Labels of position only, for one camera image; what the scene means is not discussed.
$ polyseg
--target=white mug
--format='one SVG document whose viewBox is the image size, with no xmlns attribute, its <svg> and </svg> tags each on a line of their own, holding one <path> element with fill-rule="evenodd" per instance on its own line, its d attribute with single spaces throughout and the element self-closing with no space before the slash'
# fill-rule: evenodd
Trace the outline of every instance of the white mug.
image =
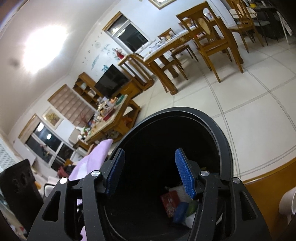
<svg viewBox="0 0 296 241">
<path fill-rule="evenodd" d="M 279 213 L 286 215 L 288 219 L 288 224 L 292 217 L 296 213 L 296 187 L 287 191 L 279 203 Z"/>
</svg>

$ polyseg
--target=trash can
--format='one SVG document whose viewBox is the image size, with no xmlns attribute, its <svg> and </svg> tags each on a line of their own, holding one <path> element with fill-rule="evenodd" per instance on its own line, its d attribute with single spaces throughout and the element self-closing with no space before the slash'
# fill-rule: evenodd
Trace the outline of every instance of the trash can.
<svg viewBox="0 0 296 241">
<path fill-rule="evenodd" d="M 190 233 L 189 228 L 168 218 L 160 199 L 167 192 L 165 187 L 181 183 L 175 164 L 177 148 L 221 180 L 233 177 L 225 135 L 212 118 L 196 109 L 159 111 L 132 128 L 110 159 L 118 148 L 125 151 L 125 165 L 104 215 L 120 240 L 169 241 Z"/>
</svg>

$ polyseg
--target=white ceiling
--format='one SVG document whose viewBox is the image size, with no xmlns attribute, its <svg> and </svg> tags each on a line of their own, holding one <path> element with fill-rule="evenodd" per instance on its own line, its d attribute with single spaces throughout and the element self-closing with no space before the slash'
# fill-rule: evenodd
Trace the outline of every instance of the white ceiling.
<svg viewBox="0 0 296 241">
<path fill-rule="evenodd" d="M 29 0 L 0 38 L 0 129 L 9 133 L 18 118 L 48 87 L 66 75 L 95 22 L 115 0 Z M 58 57 L 32 75 L 22 66 L 24 44 L 31 32 L 62 25 L 68 37 Z M 11 64 L 15 59 L 19 67 Z"/>
</svg>

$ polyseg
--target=flat screen tv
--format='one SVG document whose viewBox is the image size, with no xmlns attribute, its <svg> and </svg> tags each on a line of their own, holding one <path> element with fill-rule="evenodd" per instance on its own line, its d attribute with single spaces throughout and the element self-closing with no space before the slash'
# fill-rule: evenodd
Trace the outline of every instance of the flat screen tv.
<svg viewBox="0 0 296 241">
<path fill-rule="evenodd" d="M 95 88 L 105 97 L 111 98 L 127 82 L 129 82 L 129 79 L 118 68 L 111 65 L 95 84 Z"/>
</svg>

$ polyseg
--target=blue gripper pad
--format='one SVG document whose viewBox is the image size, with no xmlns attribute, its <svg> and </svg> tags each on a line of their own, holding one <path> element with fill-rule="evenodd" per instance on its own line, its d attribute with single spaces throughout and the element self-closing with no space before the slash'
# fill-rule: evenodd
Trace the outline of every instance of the blue gripper pad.
<svg viewBox="0 0 296 241">
<path fill-rule="evenodd" d="M 107 195 L 112 195 L 115 193 L 117 183 L 119 181 L 124 162 L 125 162 L 125 152 L 122 149 L 119 149 L 116 152 L 116 155 L 114 157 L 115 162 L 113 164 L 113 167 L 107 177 L 107 184 L 106 184 L 106 191 L 105 193 Z"/>
<path fill-rule="evenodd" d="M 186 193 L 194 199 L 196 196 L 195 186 L 194 186 L 194 176 L 190 171 L 190 163 L 187 157 L 184 155 L 183 151 L 179 148 L 175 152 L 175 162 L 181 176 Z"/>
</svg>

